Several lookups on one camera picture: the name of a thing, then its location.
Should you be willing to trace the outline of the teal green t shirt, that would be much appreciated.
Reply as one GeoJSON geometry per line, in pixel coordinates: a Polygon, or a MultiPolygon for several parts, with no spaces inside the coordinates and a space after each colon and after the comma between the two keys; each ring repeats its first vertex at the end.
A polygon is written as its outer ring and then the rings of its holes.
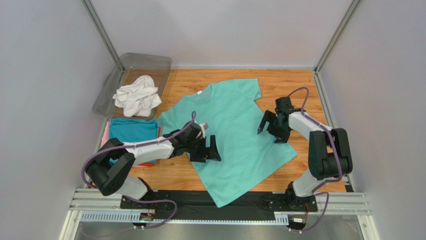
{"type": "Polygon", "coordinates": [[[196,112],[215,135],[221,161],[195,162],[193,167],[215,205],[224,207],[268,178],[297,156],[288,143],[275,143],[268,132],[257,134],[263,112],[259,81],[231,79],[211,83],[204,90],[182,97],[157,121],[163,134],[182,128],[196,112]]]}

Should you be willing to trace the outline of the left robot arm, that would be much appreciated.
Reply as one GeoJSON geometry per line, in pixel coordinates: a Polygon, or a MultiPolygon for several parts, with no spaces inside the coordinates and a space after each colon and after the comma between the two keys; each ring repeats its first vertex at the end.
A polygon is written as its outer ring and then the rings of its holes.
{"type": "Polygon", "coordinates": [[[141,178],[129,175],[130,170],[153,160],[166,160],[189,154],[192,162],[206,163],[222,160],[215,135],[207,140],[206,123],[189,121],[184,128],[165,134],[154,140],[121,142],[109,139],[102,148],[91,156],[82,168],[103,196],[118,193],[140,200],[149,187],[141,178]]]}

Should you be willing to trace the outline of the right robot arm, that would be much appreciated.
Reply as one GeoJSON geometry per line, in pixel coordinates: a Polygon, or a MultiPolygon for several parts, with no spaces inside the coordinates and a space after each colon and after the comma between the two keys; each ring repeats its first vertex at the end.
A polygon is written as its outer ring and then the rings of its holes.
{"type": "Polygon", "coordinates": [[[289,96],[275,100],[274,112],[265,111],[257,132],[260,134],[263,130],[274,136],[277,144],[286,144],[293,131],[308,140],[307,171],[289,183],[284,194],[271,201],[269,205],[273,209],[316,210],[316,190],[353,170],[347,131],[315,120],[301,108],[294,107],[289,96]]]}

